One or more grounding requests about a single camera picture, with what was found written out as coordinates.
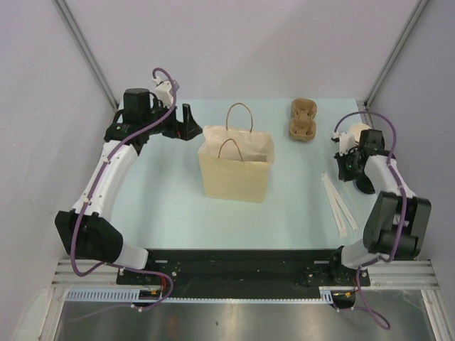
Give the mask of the brown paper bag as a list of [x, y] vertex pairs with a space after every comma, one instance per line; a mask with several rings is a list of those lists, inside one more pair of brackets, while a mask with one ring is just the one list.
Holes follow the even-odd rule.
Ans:
[[[229, 118], [236, 106], [250, 114], [247, 130], [231, 129]], [[267, 194], [269, 168], [274, 163], [272, 136], [254, 130], [250, 108], [237, 102], [227, 111], [223, 126], [204, 126], [205, 141], [198, 159], [205, 195], [211, 198], [262, 203]]]

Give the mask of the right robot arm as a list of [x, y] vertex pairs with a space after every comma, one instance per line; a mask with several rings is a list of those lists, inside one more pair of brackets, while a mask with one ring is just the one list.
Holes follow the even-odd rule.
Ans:
[[376, 194], [362, 239], [340, 247], [339, 261], [328, 267], [329, 279], [344, 285], [352, 279], [354, 269], [377, 261], [409, 261], [418, 256], [432, 204], [407, 186], [393, 152], [385, 148], [381, 131], [363, 130], [359, 142], [350, 132], [334, 132], [332, 141], [339, 144], [334, 156], [338, 179], [353, 181], [360, 191]]

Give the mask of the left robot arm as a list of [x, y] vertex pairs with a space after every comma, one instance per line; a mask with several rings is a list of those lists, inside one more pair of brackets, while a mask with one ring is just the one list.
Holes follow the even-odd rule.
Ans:
[[91, 259], [132, 269], [140, 283], [151, 283], [157, 267], [149, 253], [126, 242], [111, 225], [112, 209], [126, 174], [152, 135], [190, 141], [202, 134], [189, 104], [183, 119], [176, 117], [177, 86], [169, 81], [154, 90], [127, 89], [123, 107], [108, 126], [102, 152], [92, 177], [79, 200], [68, 211], [59, 211], [55, 225], [71, 260]]

